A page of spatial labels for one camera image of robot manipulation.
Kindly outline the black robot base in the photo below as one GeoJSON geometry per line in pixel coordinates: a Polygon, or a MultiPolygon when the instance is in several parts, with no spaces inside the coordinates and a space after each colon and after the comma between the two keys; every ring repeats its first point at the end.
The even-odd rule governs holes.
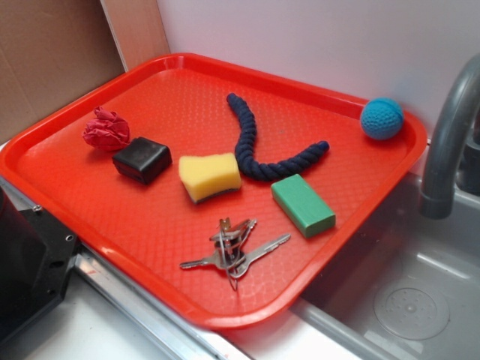
{"type": "Polygon", "coordinates": [[[19,210],[1,192],[1,345],[65,298],[80,242],[47,210],[19,210]]]}

